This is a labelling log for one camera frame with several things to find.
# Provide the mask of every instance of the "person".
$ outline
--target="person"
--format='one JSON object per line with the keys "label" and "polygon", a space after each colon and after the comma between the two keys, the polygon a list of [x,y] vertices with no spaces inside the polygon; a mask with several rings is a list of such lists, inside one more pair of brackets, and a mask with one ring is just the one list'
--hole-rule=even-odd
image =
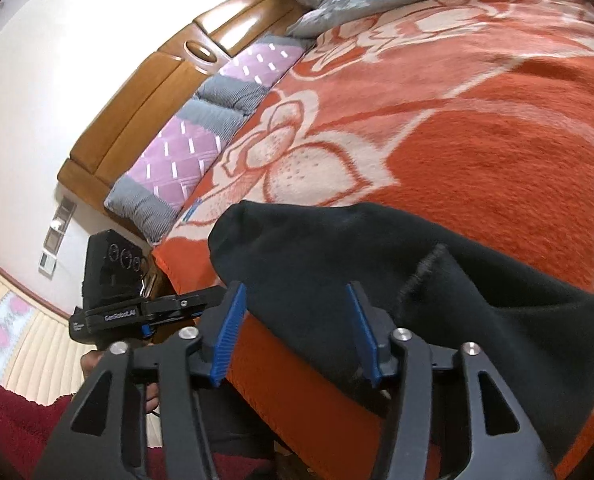
{"label": "person", "polygon": [[[88,377],[103,352],[81,358]],[[59,397],[49,406],[27,400],[0,386],[0,480],[30,480],[48,438],[72,396]],[[216,390],[200,390],[203,421],[214,463],[221,480],[273,480],[274,434],[237,391],[224,381]],[[146,411],[158,407],[158,387],[146,390]],[[165,480],[161,448],[148,449],[148,474]]]}

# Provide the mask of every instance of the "blue tag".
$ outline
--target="blue tag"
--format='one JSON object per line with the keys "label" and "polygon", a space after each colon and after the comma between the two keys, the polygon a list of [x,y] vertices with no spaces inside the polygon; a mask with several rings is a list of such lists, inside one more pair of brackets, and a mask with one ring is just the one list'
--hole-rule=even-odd
{"label": "blue tag", "polygon": [[194,203],[188,208],[188,211],[186,211],[184,213],[184,216],[182,216],[180,224],[186,224],[190,221],[192,213],[195,212],[195,210],[199,207],[199,204],[202,203],[202,201],[203,200],[201,198],[198,198],[194,201]]}

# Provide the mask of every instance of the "hand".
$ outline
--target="hand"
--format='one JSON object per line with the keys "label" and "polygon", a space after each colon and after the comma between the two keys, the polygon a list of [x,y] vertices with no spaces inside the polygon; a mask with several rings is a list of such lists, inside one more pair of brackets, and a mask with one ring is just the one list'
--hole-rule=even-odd
{"label": "hand", "polygon": [[[81,356],[81,371],[84,373],[84,379],[87,379],[93,371],[93,368],[104,356],[104,352],[91,350]],[[159,387],[156,384],[146,386],[146,413],[151,413],[159,406]]]}

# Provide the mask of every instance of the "black cloth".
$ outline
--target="black cloth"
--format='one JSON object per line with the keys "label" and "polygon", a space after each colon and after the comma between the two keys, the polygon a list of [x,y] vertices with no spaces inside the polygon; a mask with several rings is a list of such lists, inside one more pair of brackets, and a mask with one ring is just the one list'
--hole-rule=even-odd
{"label": "black cloth", "polygon": [[344,286],[427,342],[478,342],[557,463],[594,405],[594,295],[418,216],[374,204],[241,202],[208,240],[248,308],[354,398],[358,359]]}

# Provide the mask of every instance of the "red baseboard trim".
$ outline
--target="red baseboard trim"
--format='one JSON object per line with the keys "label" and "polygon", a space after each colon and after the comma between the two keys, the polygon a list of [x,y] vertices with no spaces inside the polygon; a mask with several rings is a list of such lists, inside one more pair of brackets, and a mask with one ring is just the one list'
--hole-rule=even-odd
{"label": "red baseboard trim", "polygon": [[66,314],[64,311],[58,309],[56,306],[54,306],[49,301],[44,300],[41,296],[38,296],[37,294],[35,294],[32,290],[30,290],[28,287],[26,287],[22,283],[19,283],[16,279],[14,279],[12,276],[10,276],[10,274],[5,272],[5,270],[2,269],[1,267],[0,267],[0,275],[3,278],[5,278],[8,282],[12,283],[20,291],[22,291],[26,296],[29,296],[30,298],[35,300],[37,303],[39,303],[42,307],[47,308],[49,311],[51,311],[53,314],[56,314],[59,317],[68,319],[68,317],[69,317],[68,314]]}

